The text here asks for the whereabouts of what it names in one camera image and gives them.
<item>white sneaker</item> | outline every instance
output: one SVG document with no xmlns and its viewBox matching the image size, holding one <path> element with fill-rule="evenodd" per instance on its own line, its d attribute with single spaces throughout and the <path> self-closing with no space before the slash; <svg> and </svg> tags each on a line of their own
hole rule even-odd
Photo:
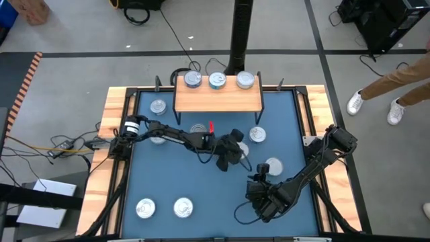
<svg viewBox="0 0 430 242">
<path fill-rule="evenodd" d="M 347 104 L 347 112 L 349 115 L 354 116 L 360 111 L 361 105 L 363 104 L 364 100 L 362 100 L 361 95 L 358 94 L 358 92 L 361 90 L 358 90 L 354 93 L 354 95 L 351 97 Z"/>
<path fill-rule="evenodd" d="M 387 115 L 387 121 L 391 125 L 397 125 L 403 117 L 404 107 L 396 103 L 398 99 L 391 102 L 390 112 Z"/>
<path fill-rule="evenodd" d="M 425 216 L 427 216 L 427 218 L 430 219 L 430 202 L 424 204 L 423 210 L 424 210 Z"/>
</svg>

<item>red object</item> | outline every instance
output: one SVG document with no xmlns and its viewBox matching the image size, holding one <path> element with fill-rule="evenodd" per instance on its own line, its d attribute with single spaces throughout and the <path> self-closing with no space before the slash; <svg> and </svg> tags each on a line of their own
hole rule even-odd
<svg viewBox="0 0 430 242">
<path fill-rule="evenodd" d="M 212 121 L 209 121 L 209 133 L 213 133 L 214 132 L 214 123 Z"/>
</svg>

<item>tin can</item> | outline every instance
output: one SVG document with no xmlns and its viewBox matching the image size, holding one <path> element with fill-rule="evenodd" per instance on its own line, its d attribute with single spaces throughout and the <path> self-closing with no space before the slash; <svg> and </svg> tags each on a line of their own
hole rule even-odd
<svg viewBox="0 0 430 242">
<path fill-rule="evenodd" d="M 221 89 L 226 85 L 227 77 L 224 73 L 214 72 L 209 76 L 209 86 L 212 89 Z"/>
<path fill-rule="evenodd" d="M 167 110 L 167 104 L 161 99 L 157 99 L 150 104 L 150 110 L 156 115 L 162 115 Z"/>
<path fill-rule="evenodd" d="M 255 77 L 247 71 L 241 71 L 237 74 L 237 85 L 242 89 L 250 89 L 255 82 Z"/>
<path fill-rule="evenodd" d="M 190 130 L 190 132 L 207 132 L 208 130 L 203 124 L 194 124 Z"/>
<path fill-rule="evenodd" d="M 136 206 L 136 214 L 140 218 L 150 218 L 155 212 L 155 203 L 149 198 L 144 198 Z"/>
<path fill-rule="evenodd" d="M 261 143 L 266 139 L 266 131 L 256 126 L 249 131 L 249 139 L 254 143 Z"/>
<path fill-rule="evenodd" d="M 164 144 L 166 142 L 165 139 L 160 138 L 160 137 L 150 137 L 149 139 L 156 145 L 161 145 L 161 144 Z"/>
<path fill-rule="evenodd" d="M 277 176 L 281 175 L 282 171 L 284 170 L 284 165 L 282 165 L 282 162 L 275 157 L 269 158 L 266 162 L 266 164 L 269 164 L 269 175 Z"/>
<path fill-rule="evenodd" d="M 180 198 L 173 205 L 173 211 L 179 218 L 187 218 L 193 212 L 193 203 L 188 198 Z"/>
<path fill-rule="evenodd" d="M 202 74 L 198 71 L 187 71 L 183 76 L 185 84 L 189 88 L 197 88 L 202 84 Z"/>
<path fill-rule="evenodd" d="M 241 159 L 244 159 L 245 156 L 248 156 L 248 154 L 249 154 L 249 147 L 244 142 L 238 142 L 237 144 L 239 145 L 239 147 L 243 151 Z"/>
</svg>

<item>concrete floor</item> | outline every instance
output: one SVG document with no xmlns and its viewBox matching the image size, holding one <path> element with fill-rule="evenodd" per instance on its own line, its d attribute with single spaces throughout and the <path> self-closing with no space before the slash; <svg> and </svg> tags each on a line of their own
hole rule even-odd
<svg viewBox="0 0 430 242">
<path fill-rule="evenodd" d="M 145 26 L 131 26 L 106 0 L 46 0 L 52 9 L 48 23 L 31 27 L 18 18 L 2 52 L 128 52 L 181 50 L 159 12 L 151 12 Z M 332 27 L 327 19 L 340 0 L 310 0 L 326 50 L 363 49 L 353 24 Z M 170 0 L 162 7 L 179 39 L 188 50 L 227 50 L 230 46 L 232 1 Z M 429 15 L 399 43 L 402 49 L 422 49 L 430 36 Z M 303 0 L 255 0 L 249 49 L 316 50 Z M 202 65 L 214 56 L 191 56 Z M 223 63 L 228 57 L 215 56 Z M 370 63 L 381 73 L 393 71 L 401 61 L 413 63 L 419 54 L 387 55 Z M 374 234 L 430 238 L 430 220 L 421 210 L 430 202 L 430 169 L 426 144 L 429 138 L 430 102 L 407 109 L 396 127 L 386 122 L 388 104 L 416 85 L 398 89 L 368 101 L 352 118 L 345 112 L 351 94 L 375 76 L 355 55 L 327 56 L 333 84 L 347 129 L 359 139 L 354 153 L 365 205 Z M 101 118 L 109 86 L 152 85 L 155 75 L 168 84 L 173 70 L 188 66 L 184 56 L 135 56 L 91 58 L 43 58 L 19 112 L 12 136 L 35 145 L 50 145 L 55 134 L 77 136 L 92 130 Z M 210 71 L 222 70 L 216 63 Z M 325 84 L 317 54 L 251 54 L 246 69 L 261 71 L 264 84 Z M 10 147 L 18 147 L 9 141 Z M 19 182 L 32 182 L 34 175 L 25 161 L 4 158 Z M 80 158 L 30 160 L 43 178 L 84 171 Z M 4 176 L 0 182 L 10 183 Z M 49 235 L 29 241 L 49 241 Z"/>
</svg>

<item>blue mat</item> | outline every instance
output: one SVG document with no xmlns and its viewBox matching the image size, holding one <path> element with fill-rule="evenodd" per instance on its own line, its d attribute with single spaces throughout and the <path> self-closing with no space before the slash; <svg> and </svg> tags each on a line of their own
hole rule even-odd
<svg viewBox="0 0 430 242">
<path fill-rule="evenodd" d="M 162 116 L 150 111 L 155 99 L 163 99 L 168 105 Z M 240 164 L 229 165 L 226 173 L 221 172 L 216 166 L 217 157 L 201 164 L 195 153 L 176 143 L 154 145 L 148 139 L 135 144 L 124 208 L 123 239 L 318 235 L 309 187 L 303 189 L 297 205 L 289 213 L 270 223 L 240 225 L 233 218 L 234 209 L 246 201 L 247 175 L 255 173 L 257 164 L 270 157 L 284 163 L 284 172 L 270 179 L 274 183 L 293 177 L 305 165 L 291 91 L 264 93 L 265 111 L 260 126 L 266 130 L 267 138 L 260 145 L 250 143 L 248 137 L 249 130 L 255 126 L 254 113 L 183 113 L 178 126 L 172 99 L 172 93 L 145 92 L 141 95 L 138 113 L 187 132 L 197 123 L 208 128 L 209 121 L 214 123 L 216 136 L 238 128 L 245 134 L 243 142 L 249 146 L 253 172 L 247 172 Z M 141 133 L 145 132 L 144 125 L 140 127 Z M 194 210 L 189 218 L 178 218 L 173 212 L 173 204 L 180 197 L 193 202 Z M 157 207 L 149 219 L 141 219 L 136 214 L 136 205 L 143 198 L 154 200 Z M 241 221 L 256 217 L 251 205 L 238 211 Z"/>
</svg>

